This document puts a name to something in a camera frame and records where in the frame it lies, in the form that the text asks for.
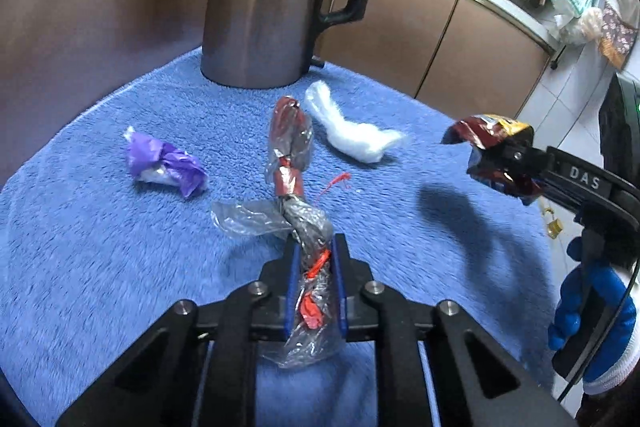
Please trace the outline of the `right blue gloved hand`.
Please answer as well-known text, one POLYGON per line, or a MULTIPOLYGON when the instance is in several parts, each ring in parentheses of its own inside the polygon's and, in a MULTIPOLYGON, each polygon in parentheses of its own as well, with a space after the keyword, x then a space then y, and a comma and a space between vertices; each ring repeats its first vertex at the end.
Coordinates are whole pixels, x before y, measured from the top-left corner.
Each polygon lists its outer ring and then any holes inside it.
POLYGON ((639 363, 639 279, 632 270, 596 256, 596 248, 576 237, 567 254, 578 263, 560 288, 560 301, 548 328, 555 367, 582 372, 586 395, 603 395, 622 385, 639 363))

